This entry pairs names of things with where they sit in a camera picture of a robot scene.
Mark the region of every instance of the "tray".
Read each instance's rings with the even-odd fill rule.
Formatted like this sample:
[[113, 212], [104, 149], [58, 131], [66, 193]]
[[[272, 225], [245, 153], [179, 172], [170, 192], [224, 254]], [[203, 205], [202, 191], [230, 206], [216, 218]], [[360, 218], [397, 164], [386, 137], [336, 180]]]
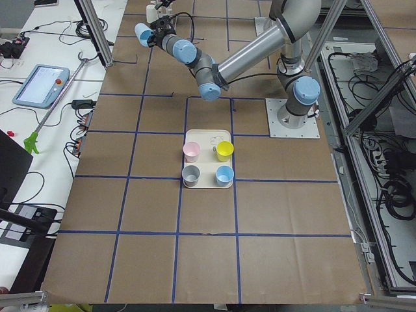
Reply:
[[228, 185], [224, 187], [219, 187], [216, 184], [215, 172], [220, 166], [230, 166], [232, 165], [232, 158], [229, 161], [219, 161], [216, 157], [215, 148], [218, 143], [221, 141], [230, 141], [231, 135], [227, 130], [199, 130], [191, 129], [187, 132], [185, 137], [185, 142], [197, 142], [200, 145], [201, 151], [200, 156], [196, 162], [186, 162], [185, 165], [189, 166], [193, 164], [200, 169], [201, 176], [198, 180], [198, 183], [193, 187], [188, 187], [190, 189], [228, 189], [232, 186], [233, 182], [231, 181]]

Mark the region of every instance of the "robotic arm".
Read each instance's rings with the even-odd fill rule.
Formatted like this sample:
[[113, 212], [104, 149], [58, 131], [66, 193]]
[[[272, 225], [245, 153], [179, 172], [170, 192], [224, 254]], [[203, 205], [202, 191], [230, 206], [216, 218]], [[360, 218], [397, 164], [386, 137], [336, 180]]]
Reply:
[[185, 64], [195, 77], [201, 97], [207, 101], [218, 99], [221, 88], [228, 90], [232, 80], [282, 49], [278, 77], [289, 99], [279, 118], [284, 126], [297, 129], [303, 125], [320, 92], [319, 84], [303, 72], [300, 43], [316, 22], [320, 6], [321, 0], [273, 0], [265, 31], [221, 63], [176, 35], [169, 16], [151, 23], [150, 28], [138, 24], [135, 31], [143, 46], [159, 46]]

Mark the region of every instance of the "cup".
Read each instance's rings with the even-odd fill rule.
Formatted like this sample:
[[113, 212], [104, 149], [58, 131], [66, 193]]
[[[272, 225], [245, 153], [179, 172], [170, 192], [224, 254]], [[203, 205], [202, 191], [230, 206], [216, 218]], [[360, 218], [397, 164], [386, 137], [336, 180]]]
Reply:
[[221, 166], [215, 172], [216, 184], [226, 187], [234, 178], [234, 170], [229, 166]]
[[182, 170], [183, 184], [185, 184], [186, 187], [194, 187], [198, 183], [200, 174], [200, 169], [193, 164], [184, 167]]
[[228, 161], [234, 152], [234, 145], [228, 141], [222, 141], [216, 146], [216, 156], [219, 161]]
[[200, 145], [197, 142], [187, 142], [182, 148], [187, 163], [195, 163], [200, 155]]

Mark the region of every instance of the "white mounting plate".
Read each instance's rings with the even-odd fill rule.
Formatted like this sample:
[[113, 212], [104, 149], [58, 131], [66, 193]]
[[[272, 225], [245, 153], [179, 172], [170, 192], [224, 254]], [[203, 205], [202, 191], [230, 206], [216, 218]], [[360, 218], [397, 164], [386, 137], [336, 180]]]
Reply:
[[317, 121], [315, 118], [308, 118], [305, 125], [300, 129], [289, 129], [278, 120], [280, 107], [286, 104], [287, 99], [266, 99], [268, 129], [271, 138], [320, 138]]
[[254, 18], [254, 25], [255, 25], [255, 35], [259, 36], [265, 30], [265, 23], [267, 18]]

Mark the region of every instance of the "black monitor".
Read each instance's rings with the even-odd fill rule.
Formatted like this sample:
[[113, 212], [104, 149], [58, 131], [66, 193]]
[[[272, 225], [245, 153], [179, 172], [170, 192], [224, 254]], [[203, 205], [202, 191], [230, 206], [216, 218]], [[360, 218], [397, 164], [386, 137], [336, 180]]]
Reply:
[[9, 224], [0, 243], [29, 247], [33, 234], [47, 234], [56, 210], [29, 204], [8, 211], [32, 163], [32, 155], [0, 130], [0, 220]]

